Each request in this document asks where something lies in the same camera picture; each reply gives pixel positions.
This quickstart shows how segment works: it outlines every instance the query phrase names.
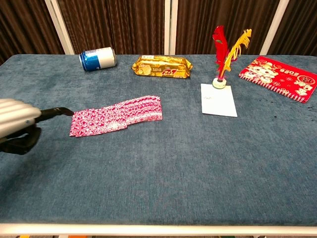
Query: can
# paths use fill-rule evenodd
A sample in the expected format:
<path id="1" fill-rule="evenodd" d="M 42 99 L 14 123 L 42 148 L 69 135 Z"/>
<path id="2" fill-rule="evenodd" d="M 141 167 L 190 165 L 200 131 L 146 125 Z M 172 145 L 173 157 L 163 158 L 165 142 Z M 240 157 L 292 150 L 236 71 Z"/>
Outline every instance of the can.
<path id="1" fill-rule="evenodd" d="M 111 47 L 84 51 L 79 55 L 79 60 L 85 71 L 113 67 L 117 64 L 114 50 Z"/>

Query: brown curtain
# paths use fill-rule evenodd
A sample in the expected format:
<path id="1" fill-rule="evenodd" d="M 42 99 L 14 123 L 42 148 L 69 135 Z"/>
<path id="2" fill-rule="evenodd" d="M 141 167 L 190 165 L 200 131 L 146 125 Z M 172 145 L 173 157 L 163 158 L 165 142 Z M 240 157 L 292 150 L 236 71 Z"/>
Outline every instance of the brown curtain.
<path id="1" fill-rule="evenodd" d="M 0 64 L 15 54 L 64 54 L 43 0 L 0 0 Z"/>
<path id="2" fill-rule="evenodd" d="M 290 0 L 269 55 L 317 56 L 317 0 Z"/>
<path id="3" fill-rule="evenodd" d="M 58 0 L 75 53 L 164 53 L 164 0 Z"/>
<path id="4" fill-rule="evenodd" d="M 277 0 L 179 0 L 177 14 L 176 53 L 215 54 L 212 33 L 224 25 L 228 46 L 244 29 L 252 29 L 248 50 L 258 55 L 270 28 Z"/>

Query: feather decoration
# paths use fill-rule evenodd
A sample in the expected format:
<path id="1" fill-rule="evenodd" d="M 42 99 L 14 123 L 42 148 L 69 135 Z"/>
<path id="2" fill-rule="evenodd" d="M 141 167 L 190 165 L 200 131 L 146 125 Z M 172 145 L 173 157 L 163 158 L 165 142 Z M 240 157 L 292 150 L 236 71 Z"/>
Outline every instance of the feather decoration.
<path id="1" fill-rule="evenodd" d="M 248 48 L 249 42 L 250 42 L 249 37 L 251 37 L 251 32 L 252 32 L 251 29 L 244 30 L 244 33 L 242 34 L 242 36 L 240 36 L 240 38 L 237 40 L 237 42 L 232 47 L 231 51 L 227 55 L 227 58 L 224 62 L 224 66 L 223 66 L 222 71 L 219 75 L 220 79 L 223 78 L 225 70 L 231 71 L 231 68 L 230 68 L 231 62 L 235 61 L 237 59 L 238 54 L 239 54 L 239 56 L 241 55 L 241 44 L 245 45 L 246 49 Z"/>
<path id="2" fill-rule="evenodd" d="M 222 72 L 222 69 L 224 67 L 224 61 L 228 54 L 228 44 L 223 29 L 224 26 L 217 26 L 212 35 L 216 47 L 217 61 L 215 63 L 219 64 L 219 76 Z"/>

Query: gold wrapper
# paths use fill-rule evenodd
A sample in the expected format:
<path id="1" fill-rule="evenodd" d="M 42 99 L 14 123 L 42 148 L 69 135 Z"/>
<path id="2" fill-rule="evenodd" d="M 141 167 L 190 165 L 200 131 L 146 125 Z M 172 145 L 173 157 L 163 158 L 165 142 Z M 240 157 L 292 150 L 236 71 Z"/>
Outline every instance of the gold wrapper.
<path id="1" fill-rule="evenodd" d="M 185 58 L 171 56 L 141 56 L 132 65 L 137 75 L 172 78 L 187 78 L 192 68 Z"/>

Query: blue fabric surface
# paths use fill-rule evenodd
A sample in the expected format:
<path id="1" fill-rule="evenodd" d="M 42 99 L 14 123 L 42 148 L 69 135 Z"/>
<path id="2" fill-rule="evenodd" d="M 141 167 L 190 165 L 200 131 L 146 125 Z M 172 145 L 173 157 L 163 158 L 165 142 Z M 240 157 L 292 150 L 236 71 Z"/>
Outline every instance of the blue fabric surface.
<path id="1" fill-rule="evenodd" d="M 161 97 L 163 121 L 69 137 L 71 117 L 38 124 L 24 156 L 0 153 L 0 223 L 317 225 L 317 92 L 297 103 L 227 72 L 237 118 L 202 114 L 215 56 L 190 55 L 190 79 L 137 76 L 138 56 L 85 72 L 78 56 L 16 55 L 0 97 L 40 109 Z M 317 58 L 268 56 L 317 73 Z"/>

